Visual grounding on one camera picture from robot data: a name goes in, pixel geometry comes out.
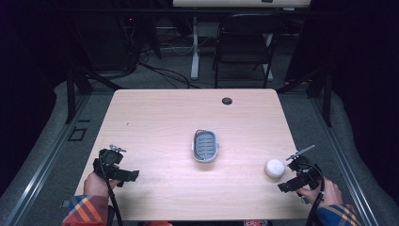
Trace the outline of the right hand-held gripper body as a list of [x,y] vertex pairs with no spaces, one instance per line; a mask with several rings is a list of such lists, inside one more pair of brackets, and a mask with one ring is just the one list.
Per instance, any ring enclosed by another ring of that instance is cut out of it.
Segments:
[[281,192],[291,192],[308,186],[311,190],[316,189],[323,179],[323,173],[320,168],[313,164],[306,156],[298,156],[288,165],[296,173],[296,177],[278,184]]

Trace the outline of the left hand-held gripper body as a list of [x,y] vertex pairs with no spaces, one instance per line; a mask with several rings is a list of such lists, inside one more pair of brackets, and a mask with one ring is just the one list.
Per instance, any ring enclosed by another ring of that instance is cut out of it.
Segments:
[[99,151],[99,157],[93,162],[94,172],[103,179],[119,181],[118,187],[123,187],[125,182],[134,182],[139,171],[120,169],[119,163],[122,158],[122,153],[102,149]]

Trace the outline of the white round soap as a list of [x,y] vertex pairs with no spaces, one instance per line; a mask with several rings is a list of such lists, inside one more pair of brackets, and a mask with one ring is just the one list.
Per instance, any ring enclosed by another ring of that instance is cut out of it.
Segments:
[[272,179],[279,179],[285,173],[285,165],[278,159],[269,159],[264,166],[264,172]]

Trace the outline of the grey and white soap dish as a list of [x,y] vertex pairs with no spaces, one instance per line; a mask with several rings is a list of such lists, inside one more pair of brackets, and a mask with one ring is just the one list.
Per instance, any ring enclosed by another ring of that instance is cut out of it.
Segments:
[[218,153],[218,142],[215,132],[210,130],[197,130],[192,143],[192,154],[200,163],[210,163],[215,160]]

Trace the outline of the person's left hand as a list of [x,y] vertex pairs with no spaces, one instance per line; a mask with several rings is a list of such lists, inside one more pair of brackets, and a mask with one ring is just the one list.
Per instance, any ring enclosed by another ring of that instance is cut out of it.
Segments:
[[84,195],[109,197],[109,189],[113,189],[119,181],[109,180],[105,181],[103,178],[98,176],[95,172],[88,175],[84,182]]

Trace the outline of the person's right hand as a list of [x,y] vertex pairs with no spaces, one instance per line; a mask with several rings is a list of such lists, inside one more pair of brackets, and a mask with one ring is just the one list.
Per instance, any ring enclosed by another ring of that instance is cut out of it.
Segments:
[[339,187],[328,178],[324,178],[324,185],[324,189],[321,189],[320,186],[314,190],[301,187],[296,192],[302,195],[311,205],[314,205],[316,203],[317,196],[322,194],[323,197],[318,204],[318,208],[343,204],[343,195]]

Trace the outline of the black metal stand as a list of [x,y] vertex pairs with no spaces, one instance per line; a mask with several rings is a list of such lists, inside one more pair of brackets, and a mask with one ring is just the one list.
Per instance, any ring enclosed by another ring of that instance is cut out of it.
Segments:
[[323,93],[322,117],[327,126],[331,127],[330,106],[332,96],[332,74],[328,69],[314,70],[279,88],[277,93],[285,93],[306,81],[311,82],[306,91],[309,98],[317,98],[320,93]]
[[73,65],[67,76],[68,117],[66,119],[66,124],[72,121],[76,113],[75,89],[78,89],[84,95],[90,95],[92,93],[93,87],[88,81],[89,78],[93,78],[113,90],[122,89],[121,86],[109,81],[87,67]]

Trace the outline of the white desk leg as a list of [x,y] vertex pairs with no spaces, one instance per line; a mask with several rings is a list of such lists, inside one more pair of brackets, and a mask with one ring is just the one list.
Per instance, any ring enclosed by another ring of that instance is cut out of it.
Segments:
[[200,66],[200,52],[199,52],[199,35],[198,35],[198,21],[197,18],[193,18],[193,56],[191,66],[191,79],[197,80],[199,78],[199,66]]

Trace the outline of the black folding chair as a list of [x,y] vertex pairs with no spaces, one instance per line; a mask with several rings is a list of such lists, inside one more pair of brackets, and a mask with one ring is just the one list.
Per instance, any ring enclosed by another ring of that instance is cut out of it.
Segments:
[[218,87],[219,65],[253,65],[263,67],[266,87],[278,37],[285,28],[276,14],[236,13],[224,18],[217,29],[213,70]]

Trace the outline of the aluminium floor rail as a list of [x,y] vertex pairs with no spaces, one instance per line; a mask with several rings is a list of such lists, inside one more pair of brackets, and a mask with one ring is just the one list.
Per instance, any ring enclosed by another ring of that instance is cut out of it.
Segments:
[[330,145],[332,146],[332,152],[334,153],[334,159],[340,173],[345,181],[345,184],[349,190],[349,193],[358,208],[359,215],[362,219],[364,226],[379,226],[379,223],[375,217],[375,214],[367,201],[362,188],[359,185],[359,181],[356,178],[354,172],[352,171],[349,162],[339,140],[337,139],[333,129],[327,125],[324,120],[322,113],[322,105],[318,100],[310,99],[311,105],[317,119],[321,123],[323,130],[327,133],[327,137]]
[[20,225],[40,193],[62,144],[72,131],[72,124],[88,103],[89,96],[78,98],[75,115],[69,123],[67,99],[58,97],[50,119],[6,192],[0,197],[0,226]]

